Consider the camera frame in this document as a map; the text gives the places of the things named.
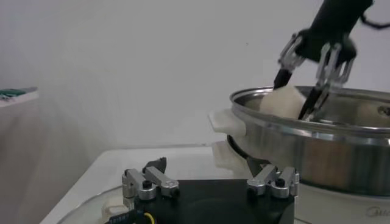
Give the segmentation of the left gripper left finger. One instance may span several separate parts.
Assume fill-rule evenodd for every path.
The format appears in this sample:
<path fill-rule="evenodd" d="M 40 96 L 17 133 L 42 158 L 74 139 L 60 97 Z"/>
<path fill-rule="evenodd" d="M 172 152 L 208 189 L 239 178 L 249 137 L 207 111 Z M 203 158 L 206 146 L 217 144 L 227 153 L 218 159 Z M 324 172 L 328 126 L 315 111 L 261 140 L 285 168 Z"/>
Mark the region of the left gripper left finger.
<path fill-rule="evenodd" d="M 177 198 L 180 196 L 180 185 L 165 175 L 167 159 L 149 161 L 141 171 L 126 169 L 122 174 L 122 195 L 126 200 L 138 197 L 150 201 L 157 197 L 157 191 L 163 197 Z"/>

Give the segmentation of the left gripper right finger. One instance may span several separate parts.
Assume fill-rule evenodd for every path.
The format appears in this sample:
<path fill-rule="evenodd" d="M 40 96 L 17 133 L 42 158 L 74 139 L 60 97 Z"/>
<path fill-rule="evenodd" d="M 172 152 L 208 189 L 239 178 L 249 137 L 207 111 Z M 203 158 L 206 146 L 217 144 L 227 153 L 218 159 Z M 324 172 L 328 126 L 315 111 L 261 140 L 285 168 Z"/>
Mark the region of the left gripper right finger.
<path fill-rule="evenodd" d="M 296 197 L 299 191 L 300 175 L 296 168 L 277 166 L 265 159 L 246 159 L 252 178 L 246 181 L 247 190 L 255 196 L 262 196 L 270 191 L 275 198 Z"/>

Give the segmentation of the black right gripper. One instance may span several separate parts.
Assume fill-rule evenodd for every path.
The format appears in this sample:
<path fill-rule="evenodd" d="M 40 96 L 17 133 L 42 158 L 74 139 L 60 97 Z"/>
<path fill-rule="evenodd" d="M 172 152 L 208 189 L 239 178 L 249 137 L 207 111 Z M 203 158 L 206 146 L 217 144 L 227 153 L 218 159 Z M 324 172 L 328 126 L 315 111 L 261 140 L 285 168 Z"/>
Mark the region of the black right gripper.
<path fill-rule="evenodd" d="M 356 47 L 349 35 L 372 4 L 372 0 L 324 0 L 311 26 L 294 33 L 281 51 L 274 89 L 286 86 L 305 58 L 319 61 L 316 85 L 302 106 L 299 120 L 312 120 L 330 90 L 341 88 L 348 81 L 356 57 Z"/>

